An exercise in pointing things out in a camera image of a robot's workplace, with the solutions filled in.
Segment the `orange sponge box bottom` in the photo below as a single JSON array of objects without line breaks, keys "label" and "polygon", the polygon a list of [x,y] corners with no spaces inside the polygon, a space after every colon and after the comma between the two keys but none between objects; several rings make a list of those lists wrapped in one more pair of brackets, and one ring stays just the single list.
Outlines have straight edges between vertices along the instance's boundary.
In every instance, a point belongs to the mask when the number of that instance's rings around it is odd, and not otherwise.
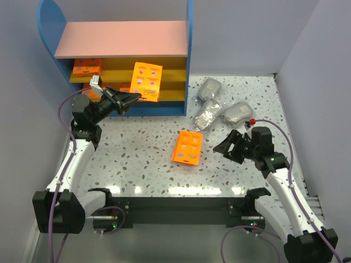
[{"label": "orange sponge box bottom", "polygon": [[129,92],[141,94],[141,101],[158,102],[162,70],[160,65],[136,62]]}]

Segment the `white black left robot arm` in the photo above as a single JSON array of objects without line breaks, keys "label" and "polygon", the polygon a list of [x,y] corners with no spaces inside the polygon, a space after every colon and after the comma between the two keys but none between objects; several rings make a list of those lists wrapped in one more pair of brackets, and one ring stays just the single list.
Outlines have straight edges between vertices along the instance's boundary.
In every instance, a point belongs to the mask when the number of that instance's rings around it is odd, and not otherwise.
[{"label": "white black left robot arm", "polygon": [[100,142],[102,129],[99,122],[113,112],[125,114],[140,97],[139,93],[120,92],[110,87],[102,89],[101,99],[97,102],[84,94],[74,93],[66,156],[52,182],[44,191],[35,192],[32,198],[40,232],[78,234],[86,217],[113,205],[108,188],[92,188],[82,197],[77,197],[76,192]]}]

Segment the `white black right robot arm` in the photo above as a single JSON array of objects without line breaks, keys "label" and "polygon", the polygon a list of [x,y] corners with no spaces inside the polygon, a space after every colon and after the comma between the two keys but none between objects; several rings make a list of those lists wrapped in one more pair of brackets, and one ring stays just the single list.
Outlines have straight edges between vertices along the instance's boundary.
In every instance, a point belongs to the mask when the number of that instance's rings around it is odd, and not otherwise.
[{"label": "white black right robot arm", "polygon": [[273,227],[284,244],[288,262],[331,262],[338,236],[326,228],[310,208],[292,176],[293,162],[274,149],[268,127],[246,124],[246,132],[232,130],[215,152],[238,164],[245,159],[255,167],[277,194],[281,206],[274,203],[266,188],[247,191],[244,211],[255,211]]}]

